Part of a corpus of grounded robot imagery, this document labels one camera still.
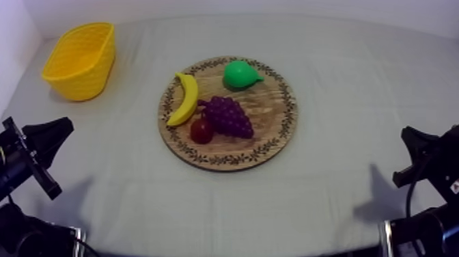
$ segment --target white tablecloth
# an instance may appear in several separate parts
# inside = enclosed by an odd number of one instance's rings
[[[376,224],[402,217],[410,164],[406,125],[442,134],[459,121],[453,40],[369,23],[305,16],[197,16],[117,25],[105,91],[61,99],[40,78],[44,44],[5,116],[36,124],[62,116],[75,132],[50,173],[50,201],[29,179],[13,194],[30,215],[80,226],[103,252],[129,256],[310,256],[377,244]],[[246,172],[215,174],[179,160],[158,133],[173,73],[240,55],[284,76],[298,101],[292,141]],[[413,209],[442,204],[426,182]]]

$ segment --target floral border pattern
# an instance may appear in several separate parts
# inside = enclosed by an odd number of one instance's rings
[[[240,57],[220,57],[218,59],[213,59],[210,61],[206,61],[200,63],[198,65],[192,66],[186,70],[185,73],[190,75],[195,75],[196,72],[203,71],[207,68],[214,68],[218,65],[226,64],[232,61],[245,61],[250,66],[258,69],[261,72],[264,72],[266,76],[270,76],[274,78],[275,81],[279,82],[279,91],[282,95],[282,101],[286,106],[286,110],[283,112],[284,117],[281,121],[281,129],[278,132],[279,138],[274,137],[268,140],[265,144],[254,148],[250,154],[240,154],[240,155],[224,155],[224,156],[208,156],[205,154],[200,154],[196,149],[190,147],[186,142],[182,141],[178,135],[178,132],[175,127],[167,126],[167,130],[169,131],[170,139],[176,143],[178,150],[183,152],[190,160],[196,163],[209,163],[211,165],[223,165],[223,164],[230,164],[230,165],[239,165],[240,163],[246,162],[256,162],[258,159],[266,154],[268,154],[272,148],[278,146],[280,139],[286,139],[288,135],[292,132],[292,125],[294,122],[294,110],[296,104],[294,102],[294,97],[291,95],[288,85],[283,81],[281,75],[275,72],[272,68],[268,67],[265,64],[262,64],[258,61]],[[174,83],[172,86],[169,86],[165,92],[165,99],[161,104],[163,108],[164,114],[161,117],[161,120],[166,123],[168,121],[171,113],[172,113],[172,103],[173,103],[173,94],[177,87],[180,87],[180,81],[178,78],[174,79]]]

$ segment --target wooden plate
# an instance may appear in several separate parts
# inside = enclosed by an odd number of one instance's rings
[[[248,90],[231,92],[223,86],[225,65],[243,60],[254,67],[264,81]],[[181,126],[166,125],[170,115],[183,101],[184,92],[175,78],[161,97],[158,125],[161,137],[174,154],[187,163],[215,172],[235,172],[266,162],[290,140],[298,117],[292,89],[272,68],[253,59],[223,56],[207,59],[186,68],[183,73],[193,75],[199,86],[199,99],[212,96],[232,97],[244,109],[255,131],[252,139],[215,134],[209,144],[196,144],[190,138],[190,126],[200,118],[199,111]]]

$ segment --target woven plastic basket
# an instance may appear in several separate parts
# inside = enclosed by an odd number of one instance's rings
[[[42,78],[64,98],[88,100],[104,89],[114,59],[113,25],[81,25],[59,39]]]

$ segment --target yellow banana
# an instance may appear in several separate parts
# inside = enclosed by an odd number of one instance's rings
[[[178,126],[186,122],[195,113],[197,106],[197,83],[196,79],[191,75],[176,72],[176,76],[180,79],[184,89],[183,102],[178,107],[170,119],[167,121],[167,126]]]

